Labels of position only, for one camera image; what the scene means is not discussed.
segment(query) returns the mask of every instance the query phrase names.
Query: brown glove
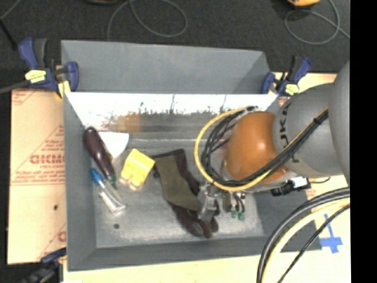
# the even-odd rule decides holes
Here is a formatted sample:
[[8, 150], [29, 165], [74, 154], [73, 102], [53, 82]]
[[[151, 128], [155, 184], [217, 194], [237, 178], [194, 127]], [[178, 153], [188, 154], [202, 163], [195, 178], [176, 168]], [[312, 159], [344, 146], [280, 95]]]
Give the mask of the brown glove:
[[[163, 186], [166, 200], [177, 216], [178, 221], [194, 236], [210, 238], [219, 230], [214, 217], [210, 221], [198, 218], [201, 204], [197, 199], [199, 182], [189, 172], [186, 154], [183, 149], [152, 157]], [[220, 213], [219, 205], [215, 216]]]

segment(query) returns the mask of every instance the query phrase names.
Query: yellow cable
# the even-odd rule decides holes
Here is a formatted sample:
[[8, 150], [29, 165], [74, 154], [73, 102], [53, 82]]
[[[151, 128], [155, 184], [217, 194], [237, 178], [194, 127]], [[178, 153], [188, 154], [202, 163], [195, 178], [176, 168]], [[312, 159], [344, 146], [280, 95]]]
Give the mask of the yellow cable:
[[[326, 107], [325, 109], [323, 109], [318, 116], [322, 115], [326, 110], [328, 109], [328, 107]], [[196, 141], [195, 141], [195, 145], [194, 145], [194, 159], [195, 159], [195, 163], [196, 163], [196, 166], [198, 167], [200, 173], [204, 176], [205, 179], [208, 180], [209, 183], [212, 183], [214, 184], [215, 186], [217, 186], [219, 189], [221, 190], [225, 190], [225, 191], [228, 191], [228, 192], [236, 192], [236, 191], [240, 191], [240, 190], [246, 190], [246, 189], [250, 189], [251, 187], [253, 187], [254, 185], [256, 185], [257, 183], [261, 182], [273, 169], [270, 169], [266, 172], [264, 172], [262, 175], [260, 175], [259, 177], [249, 181], [248, 183], [246, 183], [245, 185], [242, 185], [242, 186], [225, 186], [225, 185], [222, 185], [221, 183], [215, 181], [211, 176], [208, 175], [208, 173], [206, 172], [206, 170], [204, 169], [203, 165], [201, 164], [200, 162], [200, 158], [199, 158], [199, 144], [200, 144], [200, 141], [203, 137], [203, 135], [205, 134], [205, 132], [208, 130], [208, 128], [213, 124], [215, 123], [216, 121], [222, 119], [223, 117], [226, 117], [230, 114], [233, 114], [233, 113], [236, 113], [236, 112], [239, 112], [239, 111], [242, 111], [242, 110], [245, 110], [245, 108], [238, 108], [238, 109], [234, 109], [234, 110], [230, 110], [230, 111], [227, 111], [227, 112], [224, 112], [224, 113], [221, 113], [219, 114], [218, 116], [214, 117], [213, 119], [211, 119], [203, 128], [202, 130], [200, 130], [197, 138], [196, 138]], [[311, 123], [309, 123], [298, 135], [296, 135], [296, 137], [289, 142], [289, 144], [284, 148], [284, 150], [280, 153], [282, 154], [285, 150], [287, 150], [291, 145], [292, 143], [306, 130], [306, 128], [310, 125]]]
[[318, 215], [324, 214], [324, 213], [330, 213], [333, 210], [337, 211], [337, 210], [341, 209], [342, 207], [348, 205], [349, 203], [350, 203], [350, 199], [349, 198], [345, 198], [345, 199], [338, 200], [337, 202], [334, 202], [334, 203], [331, 203], [331, 204], [327, 204], [323, 208], [320, 208], [320, 209], [312, 212], [311, 214], [305, 216], [300, 221], [298, 221], [296, 224], [294, 224], [279, 239], [279, 241], [276, 243], [275, 247], [271, 251], [271, 254], [270, 254], [269, 258], [266, 261], [266, 266], [265, 266], [264, 271], [263, 271], [261, 283], [267, 282], [266, 278], [267, 278], [267, 275], [269, 273], [269, 268], [271, 267], [271, 264], [272, 264], [273, 260], [276, 259], [276, 256], [278, 255], [278, 253], [281, 252], [281, 250], [283, 249], [283, 247], [289, 242], [289, 240], [291, 239], [291, 237], [293, 235], [297, 234], [297, 232], [299, 230], [301, 230], [304, 226], [306, 226], [310, 221], [313, 221], [316, 217], [318, 217]]

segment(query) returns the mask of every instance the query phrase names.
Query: black floor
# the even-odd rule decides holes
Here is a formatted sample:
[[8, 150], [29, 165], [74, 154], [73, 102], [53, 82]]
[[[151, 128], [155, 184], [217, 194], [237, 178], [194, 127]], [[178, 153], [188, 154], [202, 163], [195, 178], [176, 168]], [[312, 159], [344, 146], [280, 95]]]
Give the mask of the black floor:
[[[161, 0], [133, 0], [133, 5], [140, 19], [155, 32], [182, 32], [176, 37], [162, 37], [146, 30], [135, 19], [129, 4], [119, 8], [126, 1], [104, 6], [84, 0], [0, 0], [0, 18], [15, 42], [26, 37], [49, 38], [47, 57], [55, 62], [60, 58], [61, 39], [260, 50], [266, 54], [272, 71], [287, 70], [293, 55], [308, 57], [311, 71], [320, 73], [337, 73], [350, 59], [350, 0], [331, 0], [333, 5], [330, 0], [322, 0], [311, 8], [335, 24], [340, 22], [340, 31], [334, 36], [336, 28], [316, 15], [296, 10], [287, 16], [292, 7], [283, 0], [168, 1], [178, 5], [183, 13]], [[24, 68], [24, 62], [0, 29], [0, 88], [21, 81]], [[7, 93], [0, 94], [0, 123], [0, 282], [7, 283], [27, 277], [39, 266], [5, 264], [9, 183]]]

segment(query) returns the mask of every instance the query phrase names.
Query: clear plastic tube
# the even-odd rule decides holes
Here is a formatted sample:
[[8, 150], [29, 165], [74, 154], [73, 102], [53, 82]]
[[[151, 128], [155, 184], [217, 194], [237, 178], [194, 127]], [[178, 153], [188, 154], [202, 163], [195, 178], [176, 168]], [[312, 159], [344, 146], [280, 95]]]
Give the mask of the clear plastic tube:
[[98, 194], [112, 213], [118, 213], [125, 209], [125, 203], [118, 192], [95, 169], [90, 170], [93, 181], [97, 185]]

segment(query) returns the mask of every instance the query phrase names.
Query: screwdriver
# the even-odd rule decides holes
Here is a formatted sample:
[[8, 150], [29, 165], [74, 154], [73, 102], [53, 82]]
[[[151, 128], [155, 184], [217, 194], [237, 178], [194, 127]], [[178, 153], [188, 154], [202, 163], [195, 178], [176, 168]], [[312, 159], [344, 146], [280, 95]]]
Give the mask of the screwdriver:
[[115, 182], [117, 177], [115, 175], [113, 164], [111, 163], [113, 157], [106, 149], [105, 143], [100, 137], [98, 131], [93, 127], [86, 128], [84, 142], [89, 154], [93, 157], [98, 167], [100, 167], [105, 178], [109, 180], [114, 189], [116, 189]]

